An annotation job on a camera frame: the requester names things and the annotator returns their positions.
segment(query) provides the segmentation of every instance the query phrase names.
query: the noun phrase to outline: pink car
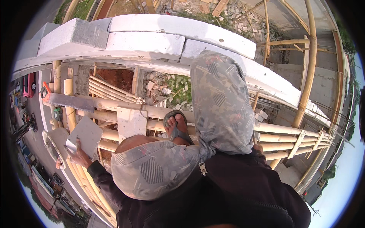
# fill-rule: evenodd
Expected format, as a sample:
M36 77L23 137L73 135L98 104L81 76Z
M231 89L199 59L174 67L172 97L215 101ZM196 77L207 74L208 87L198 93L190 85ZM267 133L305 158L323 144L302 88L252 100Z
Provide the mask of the pink car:
M32 98L35 92L35 73L23 76L23 96Z

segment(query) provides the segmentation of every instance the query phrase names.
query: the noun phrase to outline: bare foot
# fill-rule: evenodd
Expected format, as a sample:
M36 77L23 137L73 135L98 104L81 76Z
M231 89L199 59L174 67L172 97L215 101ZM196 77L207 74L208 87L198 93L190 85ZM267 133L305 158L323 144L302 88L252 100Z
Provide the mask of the bare foot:
M184 117L181 114L176 114L175 118L171 116L167 123L170 125L169 127L165 127L166 133L169 135L169 137L172 134L172 130L174 129L174 126L177 124L177 129L179 129L182 132L187 133L188 132L188 126L184 121ZM177 145L186 145L189 146L190 144L181 137L176 137L174 140L172 140L173 143Z

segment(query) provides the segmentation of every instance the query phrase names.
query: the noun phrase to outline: flip-flop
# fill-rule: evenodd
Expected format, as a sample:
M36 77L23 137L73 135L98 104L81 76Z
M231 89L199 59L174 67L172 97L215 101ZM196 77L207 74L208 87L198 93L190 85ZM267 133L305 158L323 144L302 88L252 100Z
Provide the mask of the flip-flop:
M180 110L172 110L171 112L167 113L166 116L164 117L164 127L169 127L169 123L167 123L167 120L173 116L175 118L175 116L177 114L181 114L182 117L184 118L185 124L188 125L188 122L186 120L186 117L184 116L184 114L180 111ZM176 137L180 137L184 140L186 140L190 145L194 145L193 140L191 140L190 136L188 133L182 132L181 130L177 129L177 120L176 120L176 124L174 126L174 129L171 132L171 136L170 136L170 141L174 140Z

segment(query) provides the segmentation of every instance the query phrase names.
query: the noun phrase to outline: construction worker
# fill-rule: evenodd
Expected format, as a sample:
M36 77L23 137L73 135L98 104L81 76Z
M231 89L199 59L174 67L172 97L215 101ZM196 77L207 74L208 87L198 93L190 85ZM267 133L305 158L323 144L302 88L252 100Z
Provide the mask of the construction worker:
M135 135L112 154L108 173L77 140L71 161L85 167L120 210L119 227L308 227L308 207L252 143L254 113L245 66L203 51L191 64L199 145L182 112L164 118L169 140Z

